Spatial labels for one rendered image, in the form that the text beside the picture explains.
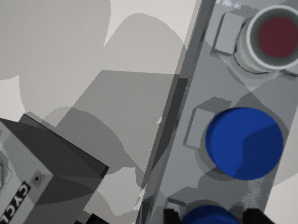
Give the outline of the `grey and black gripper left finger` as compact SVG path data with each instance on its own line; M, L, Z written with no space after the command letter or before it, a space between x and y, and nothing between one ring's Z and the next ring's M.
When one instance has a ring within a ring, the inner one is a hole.
M163 209L163 224L182 224L178 211Z

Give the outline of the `grey button panel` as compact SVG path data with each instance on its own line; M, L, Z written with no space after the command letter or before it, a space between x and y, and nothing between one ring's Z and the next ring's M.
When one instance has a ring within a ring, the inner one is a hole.
M0 224L82 224L108 169L26 114L0 118Z

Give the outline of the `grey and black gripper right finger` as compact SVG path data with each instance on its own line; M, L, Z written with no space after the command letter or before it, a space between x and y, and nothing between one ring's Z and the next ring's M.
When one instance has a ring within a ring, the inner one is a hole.
M243 211L243 224L275 224L258 208L247 208Z

